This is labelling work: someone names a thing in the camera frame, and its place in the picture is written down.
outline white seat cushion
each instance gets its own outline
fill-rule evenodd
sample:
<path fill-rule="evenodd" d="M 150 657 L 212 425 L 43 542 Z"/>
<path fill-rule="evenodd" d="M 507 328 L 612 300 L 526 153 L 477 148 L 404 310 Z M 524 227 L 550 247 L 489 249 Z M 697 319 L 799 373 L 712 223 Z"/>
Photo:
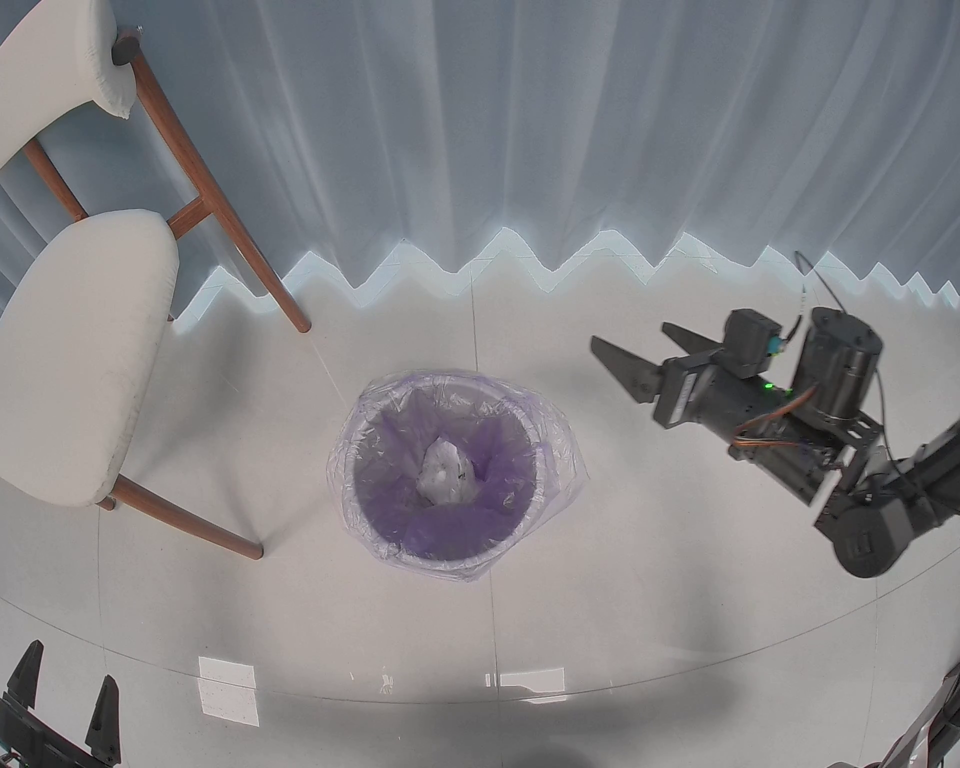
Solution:
<path fill-rule="evenodd" d="M 129 117 L 136 82 L 113 66 L 117 25 L 108 0 L 40 0 L 0 44 L 0 165 L 58 117 L 86 102 Z"/>
<path fill-rule="evenodd" d="M 110 492 L 178 266 L 173 232 L 147 210 L 83 219 L 36 258 L 0 316 L 0 477 L 67 507 Z"/>

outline white tile floor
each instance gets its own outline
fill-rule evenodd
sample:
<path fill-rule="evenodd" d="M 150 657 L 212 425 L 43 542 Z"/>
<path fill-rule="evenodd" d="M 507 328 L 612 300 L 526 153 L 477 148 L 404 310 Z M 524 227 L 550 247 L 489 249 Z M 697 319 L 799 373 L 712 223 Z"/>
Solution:
<path fill-rule="evenodd" d="M 719 336 L 736 307 L 795 317 L 790 268 L 710 262 L 671 258 L 643 285 L 596 255 L 544 293 L 501 254 L 448 296 L 400 259 L 363 308 L 306 269 L 307 335 L 220 290 L 164 339 L 124 473 L 266 557 L 0 483 L 0 675 L 43 640 L 38 713 L 82 742 L 107 670 L 136 768 L 880 759 L 960 660 L 960 524 L 855 580 L 810 510 L 706 431 L 663 432 L 631 403 L 590 334 L 660 359 L 676 353 L 663 320 Z M 960 414 L 960 311 L 872 279 L 841 297 L 886 342 L 891 438 L 909 452 Z M 348 408 L 387 372 L 476 366 L 566 412 L 588 488 L 475 583 L 380 564 L 325 486 Z M 204 714 L 200 658 L 255 669 L 258 727 Z"/>

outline blue-gray curtain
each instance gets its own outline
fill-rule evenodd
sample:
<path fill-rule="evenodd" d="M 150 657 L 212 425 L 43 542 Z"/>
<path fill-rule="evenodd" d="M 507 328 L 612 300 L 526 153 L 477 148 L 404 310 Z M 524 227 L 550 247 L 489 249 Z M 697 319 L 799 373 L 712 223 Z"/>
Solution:
<path fill-rule="evenodd" d="M 953 0 L 113 7 L 281 274 L 314 251 L 357 285 L 401 238 L 455 271 L 501 227 L 554 268 L 617 229 L 654 263 L 688 231 L 960 287 Z M 140 109 L 40 139 L 91 212 L 192 196 Z M 22 156 L 0 186 L 2 299 L 68 219 Z M 184 238 L 175 308 L 234 256 L 212 222 Z"/>

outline purple trash bag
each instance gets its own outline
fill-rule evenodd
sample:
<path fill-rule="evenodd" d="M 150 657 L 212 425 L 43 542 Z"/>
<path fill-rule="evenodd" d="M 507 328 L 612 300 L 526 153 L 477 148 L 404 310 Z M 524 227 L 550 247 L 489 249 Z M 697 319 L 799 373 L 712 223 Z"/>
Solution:
<path fill-rule="evenodd" d="M 432 463 L 434 444 L 443 444 L 447 464 Z M 440 455 L 433 453 L 434 459 Z M 444 476 L 458 466 L 449 463 L 454 455 L 459 479 L 456 469 Z M 431 472 L 438 475 L 419 489 L 418 481 Z M 449 491 L 445 497 L 468 500 L 431 501 L 421 491 L 438 478 Z M 576 439 L 553 404 L 529 390 L 459 371 L 405 372 L 374 381 L 360 395 L 327 463 L 347 529 L 375 557 L 462 581 L 485 573 L 519 539 L 567 507 L 586 479 Z"/>

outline chair backrest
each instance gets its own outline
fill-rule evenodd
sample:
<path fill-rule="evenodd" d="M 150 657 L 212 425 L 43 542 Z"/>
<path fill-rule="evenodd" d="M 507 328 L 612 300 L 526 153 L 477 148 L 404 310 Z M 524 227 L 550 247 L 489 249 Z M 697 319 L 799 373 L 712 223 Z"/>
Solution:
<path fill-rule="evenodd" d="M 74 107 L 129 117 L 136 82 L 114 66 L 108 0 L 40 0 L 0 44 L 0 165 Z"/>

